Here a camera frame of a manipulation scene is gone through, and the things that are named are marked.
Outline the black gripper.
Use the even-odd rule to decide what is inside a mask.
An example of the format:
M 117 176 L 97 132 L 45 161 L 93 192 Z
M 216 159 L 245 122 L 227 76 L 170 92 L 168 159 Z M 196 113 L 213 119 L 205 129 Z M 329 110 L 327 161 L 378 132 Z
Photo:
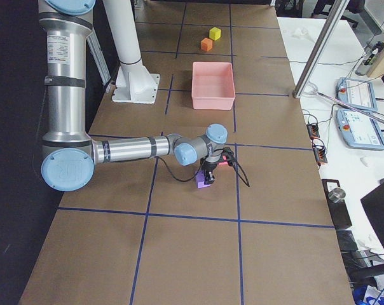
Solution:
M 214 170 L 218 166 L 218 162 L 219 162 L 219 159 L 217 161 L 213 161 L 213 162 L 205 161 L 203 158 L 200 160 L 201 170 L 207 170 L 207 171 L 204 171 L 204 177 L 205 177 L 204 183 L 205 184 L 213 184 L 214 183 L 214 181 L 215 181 Z

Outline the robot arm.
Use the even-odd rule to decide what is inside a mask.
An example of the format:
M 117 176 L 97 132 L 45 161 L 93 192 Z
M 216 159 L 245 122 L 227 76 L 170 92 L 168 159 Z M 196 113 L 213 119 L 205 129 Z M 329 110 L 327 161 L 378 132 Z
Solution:
M 39 24 L 46 32 L 45 95 L 48 131 L 42 139 L 41 176 L 53 189 L 85 187 L 97 165 L 172 156 L 182 166 L 197 165 L 213 183 L 228 141 L 219 123 L 187 130 L 171 123 L 160 75 L 142 61 L 130 1 L 104 1 L 118 55 L 114 88 L 86 124 L 86 50 L 94 40 L 94 1 L 40 1 Z

